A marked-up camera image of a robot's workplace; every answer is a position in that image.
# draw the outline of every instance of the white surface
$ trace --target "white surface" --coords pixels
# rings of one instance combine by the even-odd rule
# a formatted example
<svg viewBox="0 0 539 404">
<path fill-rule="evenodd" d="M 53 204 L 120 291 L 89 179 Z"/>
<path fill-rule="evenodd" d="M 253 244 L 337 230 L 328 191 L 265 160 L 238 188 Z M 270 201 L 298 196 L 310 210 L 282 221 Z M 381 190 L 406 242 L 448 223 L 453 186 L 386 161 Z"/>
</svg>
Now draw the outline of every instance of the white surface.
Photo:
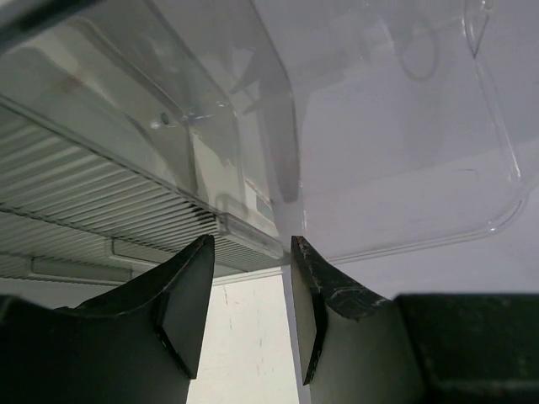
<svg viewBox="0 0 539 404">
<path fill-rule="evenodd" d="M 213 288 L 188 403 L 298 403 L 280 276 Z"/>
</svg>

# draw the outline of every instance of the plastic lid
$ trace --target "plastic lid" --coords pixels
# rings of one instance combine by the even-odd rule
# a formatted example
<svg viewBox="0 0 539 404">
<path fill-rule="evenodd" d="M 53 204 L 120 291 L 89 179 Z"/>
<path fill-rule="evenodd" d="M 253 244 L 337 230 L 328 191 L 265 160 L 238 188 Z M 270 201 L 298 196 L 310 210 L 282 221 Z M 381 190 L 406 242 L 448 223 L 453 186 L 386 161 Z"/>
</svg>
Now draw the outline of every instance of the plastic lid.
<svg viewBox="0 0 539 404">
<path fill-rule="evenodd" d="M 107 100 L 114 134 L 0 93 L 333 261 L 487 236 L 535 184 L 538 2 L 153 4 L 109 0 L 19 47 L 77 78 L 49 101 L 80 83 Z"/>
</svg>

